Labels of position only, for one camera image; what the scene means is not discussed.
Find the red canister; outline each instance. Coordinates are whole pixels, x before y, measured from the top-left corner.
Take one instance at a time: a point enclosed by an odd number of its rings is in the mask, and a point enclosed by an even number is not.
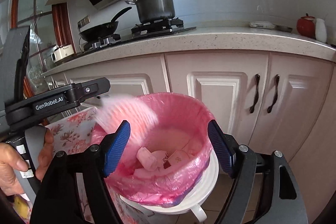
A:
[[[296,29],[300,35],[315,38],[315,17],[310,17],[306,14],[305,17],[299,18],[296,23]]]

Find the pot handle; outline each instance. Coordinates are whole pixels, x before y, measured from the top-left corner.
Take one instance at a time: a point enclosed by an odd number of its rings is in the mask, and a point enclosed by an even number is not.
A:
[[[137,0],[125,0],[125,2],[130,5],[135,5]]]

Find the black frying pan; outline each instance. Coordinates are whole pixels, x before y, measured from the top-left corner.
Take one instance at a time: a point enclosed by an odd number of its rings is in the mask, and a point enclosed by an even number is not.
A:
[[[118,27],[118,21],[116,21],[120,16],[125,14],[128,10],[131,10],[132,7],[127,7],[122,9],[120,12],[118,12],[110,22],[100,24],[97,26],[94,26],[92,28],[89,28],[85,31],[82,31],[79,33],[81,38],[83,38],[85,41],[92,42],[97,40],[98,38],[106,38],[114,34]]]

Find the hand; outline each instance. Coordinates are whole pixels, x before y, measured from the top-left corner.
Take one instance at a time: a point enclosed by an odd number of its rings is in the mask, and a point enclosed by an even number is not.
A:
[[[53,159],[54,137],[49,129],[47,129],[44,140],[44,147],[38,157],[39,167],[36,170],[36,177],[39,180],[42,180]],[[24,193],[13,169],[26,172],[28,166],[12,146],[6,143],[0,143],[0,188],[5,195]]]

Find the floor tile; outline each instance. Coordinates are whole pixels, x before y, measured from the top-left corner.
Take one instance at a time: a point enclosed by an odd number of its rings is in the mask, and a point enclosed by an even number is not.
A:
[[[150,224],[176,224],[179,215],[163,215],[155,213],[153,216],[147,217]]]
[[[178,220],[176,222],[176,224],[194,224],[194,223],[197,224],[199,222],[192,211],[179,215]]]
[[[263,182],[263,175],[255,174],[252,193],[251,193],[250,201],[249,201],[246,211],[256,210],[258,200],[259,200],[259,195],[260,195],[260,187],[261,187],[262,182]]]
[[[214,224],[219,215],[219,212],[207,211],[207,210],[204,210],[204,212],[207,215],[207,219],[202,224]],[[189,211],[185,214],[180,215],[176,224],[198,224],[198,223],[199,222],[196,216],[191,211]]]
[[[243,219],[243,223],[249,222],[253,219],[254,217],[254,211],[247,211],[245,213],[244,219]]]
[[[204,221],[204,224],[214,224],[219,215],[219,212],[206,210],[204,210],[204,212],[207,214],[207,219]]]
[[[203,210],[221,211],[230,192],[233,180],[228,175],[218,175],[217,183],[206,201],[202,204]]]

